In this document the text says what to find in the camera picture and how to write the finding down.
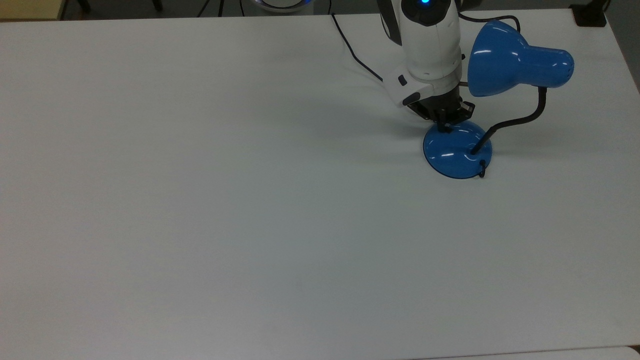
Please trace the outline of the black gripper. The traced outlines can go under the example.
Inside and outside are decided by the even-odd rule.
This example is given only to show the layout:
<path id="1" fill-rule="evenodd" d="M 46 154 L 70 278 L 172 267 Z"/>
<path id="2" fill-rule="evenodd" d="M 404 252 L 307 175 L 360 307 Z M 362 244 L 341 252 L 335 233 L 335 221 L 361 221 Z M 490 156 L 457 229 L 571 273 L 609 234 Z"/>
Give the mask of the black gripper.
<path id="1" fill-rule="evenodd" d="M 402 105 L 419 117 L 436 123 L 439 133 L 452 132 L 455 125 L 473 116 L 476 107 L 472 102 L 463 100 L 460 85 L 443 95 L 426 98 L 421 98 L 421 94 L 415 92 L 403 99 Z"/>

